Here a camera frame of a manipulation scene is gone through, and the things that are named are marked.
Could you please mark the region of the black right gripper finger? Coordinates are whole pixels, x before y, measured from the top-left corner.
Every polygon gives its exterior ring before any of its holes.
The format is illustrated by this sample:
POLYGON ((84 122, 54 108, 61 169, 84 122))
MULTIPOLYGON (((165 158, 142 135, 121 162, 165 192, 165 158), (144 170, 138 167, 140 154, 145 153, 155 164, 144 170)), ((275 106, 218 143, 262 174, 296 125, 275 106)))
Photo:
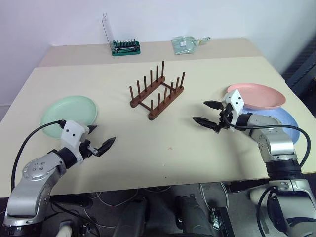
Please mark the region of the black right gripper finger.
POLYGON ((204 101, 204 104, 212 109, 216 109, 216 110, 223 110, 224 106, 222 104, 222 102, 219 101, 204 101))
POLYGON ((192 119, 203 127, 212 129, 213 131, 219 131, 219 126, 215 122, 211 122, 208 119, 202 117, 192 117, 192 119))

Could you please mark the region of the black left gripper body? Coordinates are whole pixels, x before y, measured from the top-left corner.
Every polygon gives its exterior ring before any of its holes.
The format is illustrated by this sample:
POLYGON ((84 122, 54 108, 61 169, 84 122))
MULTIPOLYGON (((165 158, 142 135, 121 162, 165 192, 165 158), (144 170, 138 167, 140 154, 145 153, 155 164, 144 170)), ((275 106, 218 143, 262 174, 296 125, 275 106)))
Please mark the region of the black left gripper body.
POLYGON ((90 143, 91 142, 86 139, 79 146, 79 152, 80 152, 83 160, 85 160, 86 158, 89 158, 91 156, 100 157, 99 151, 96 148, 92 147, 90 145, 90 143))

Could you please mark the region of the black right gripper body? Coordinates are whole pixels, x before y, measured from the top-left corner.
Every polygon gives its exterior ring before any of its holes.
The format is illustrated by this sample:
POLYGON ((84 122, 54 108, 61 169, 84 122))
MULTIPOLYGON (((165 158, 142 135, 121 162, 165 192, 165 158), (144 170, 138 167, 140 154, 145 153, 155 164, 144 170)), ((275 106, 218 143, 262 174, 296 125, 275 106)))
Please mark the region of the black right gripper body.
POLYGON ((218 105, 219 110, 221 110, 220 112, 220 118, 219 118, 219 123, 215 126, 214 131, 216 133, 219 133, 221 129, 226 129, 228 130, 230 128, 230 123, 232 121, 233 115, 232 115, 232 111, 233 111, 233 107, 231 104, 227 104, 225 107, 223 106, 223 104, 218 105))

